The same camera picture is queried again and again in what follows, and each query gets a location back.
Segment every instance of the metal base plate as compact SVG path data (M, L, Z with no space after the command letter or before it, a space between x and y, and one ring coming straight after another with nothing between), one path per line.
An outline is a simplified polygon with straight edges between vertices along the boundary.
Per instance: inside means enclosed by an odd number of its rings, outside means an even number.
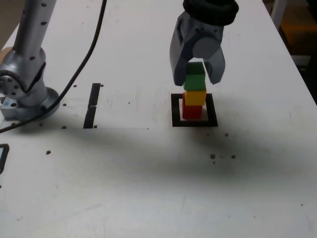
M16 100L6 97L0 108L5 120L24 121L42 113L43 109L49 108L58 98L58 93L54 89L48 87L46 89L49 94L48 98L43 103L35 107L19 107L19 104ZM58 109L58 107L59 104L53 110L51 110L49 113L43 116L41 119L52 115Z

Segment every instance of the black square marker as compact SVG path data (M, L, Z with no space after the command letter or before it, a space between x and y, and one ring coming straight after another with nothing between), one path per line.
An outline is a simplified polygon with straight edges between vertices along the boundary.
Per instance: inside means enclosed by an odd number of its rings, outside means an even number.
M183 94L171 94L172 104L172 124L173 127L218 127L216 112L214 110L212 94L206 96L206 108L208 120L181 120L179 110L179 100L183 98Z

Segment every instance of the red block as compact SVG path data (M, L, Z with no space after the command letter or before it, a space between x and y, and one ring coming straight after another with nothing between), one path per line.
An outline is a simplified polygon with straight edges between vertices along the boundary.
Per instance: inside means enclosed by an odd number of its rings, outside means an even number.
M200 119L203 113L203 106L186 106L185 93L183 93L183 118Z

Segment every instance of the black cable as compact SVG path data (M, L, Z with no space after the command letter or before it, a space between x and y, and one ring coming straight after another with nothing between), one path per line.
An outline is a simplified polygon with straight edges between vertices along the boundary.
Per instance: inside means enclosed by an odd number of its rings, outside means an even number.
M60 102L61 100L64 98L64 96L66 95L66 93L68 92L68 90L70 89L70 87L73 85L73 83L75 82L76 78L78 77L78 75L80 74L80 72L83 70L83 68L85 67L86 63L88 62L90 56L92 55L94 49L95 49L95 46L96 46L96 43L97 43L97 40L98 40L98 37L99 37L99 34L100 34L100 29L101 29L101 26L102 26L102 23L103 23L103 19L104 19L104 14L105 14L105 9L106 9L106 3L107 3L107 0L103 0L103 3L101 5L101 10L100 10L100 15L99 15L99 19L98 19L98 24L97 24L97 28L96 28L96 32L95 32L95 36L94 36L94 39L93 39L93 42L90 46L90 49L86 55L86 57L84 58L84 60L82 61L82 63L80 64L80 66L78 67L78 69L76 70L74 76L70 79L69 83L67 84L67 86L65 87L65 89L63 90L63 92L61 93L61 95L56 99L56 101L49 107L47 108L46 111L44 111L43 113L37 115L36 117L33 117L31 119L28 119L28 120L25 120L23 122L20 122L20 123L17 123L15 125L11 125L11 126L8 126L8 127L5 127L3 129L0 129L0 133L4 133L8 130L12 130L12 129L15 129L15 128L18 128L18 127L21 127L21 126L24 126L30 122L33 122L39 118L41 118L42 116L46 115L47 113L49 113L51 110L53 110Z

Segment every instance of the black rubber grip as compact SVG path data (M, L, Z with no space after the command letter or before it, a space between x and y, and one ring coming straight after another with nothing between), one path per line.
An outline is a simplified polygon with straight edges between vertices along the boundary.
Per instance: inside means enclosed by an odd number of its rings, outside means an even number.
M235 0L184 0L183 6L190 16L214 26L231 24L239 11Z

